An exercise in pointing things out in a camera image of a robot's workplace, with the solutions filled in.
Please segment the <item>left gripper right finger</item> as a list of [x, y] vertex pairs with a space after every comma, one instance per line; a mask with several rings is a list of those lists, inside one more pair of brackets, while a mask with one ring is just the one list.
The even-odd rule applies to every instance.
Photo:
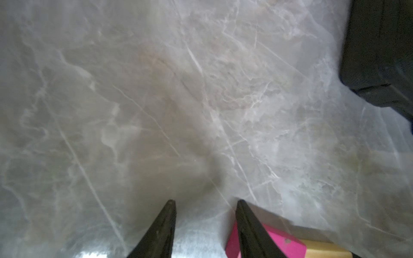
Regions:
[[237, 202], [236, 223], [242, 258], [287, 258], [244, 200]]

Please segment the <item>magenta block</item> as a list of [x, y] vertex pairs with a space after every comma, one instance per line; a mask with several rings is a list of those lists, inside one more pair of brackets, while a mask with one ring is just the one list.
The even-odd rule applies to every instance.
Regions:
[[[288, 258], [305, 258], [307, 247], [306, 245], [300, 241], [298, 238], [270, 227], [266, 224], [263, 224], [263, 227], [272, 238], [274, 243], [281, 249], [281, 251], [288, 257]], [[240, 252], [240, 244], [239, 244], [239, 237], [238, 237], [238, 230], [237, 224], [234, 223], [232, 232], [229, 236], [225, 253], [228, 258], [241, 258]]]

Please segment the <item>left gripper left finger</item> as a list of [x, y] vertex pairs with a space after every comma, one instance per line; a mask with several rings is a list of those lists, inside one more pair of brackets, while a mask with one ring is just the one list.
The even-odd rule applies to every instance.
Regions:
[[168, 200], [127, 258], [171, 258], [176, 225], [176, 202]]

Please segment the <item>natural wood block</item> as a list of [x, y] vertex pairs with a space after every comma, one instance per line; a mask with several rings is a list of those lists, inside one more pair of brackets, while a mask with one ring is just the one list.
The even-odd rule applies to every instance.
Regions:
[[353, 258], [353, 254], [333, 243], [301, 240], [307, 248], [305, 258]]

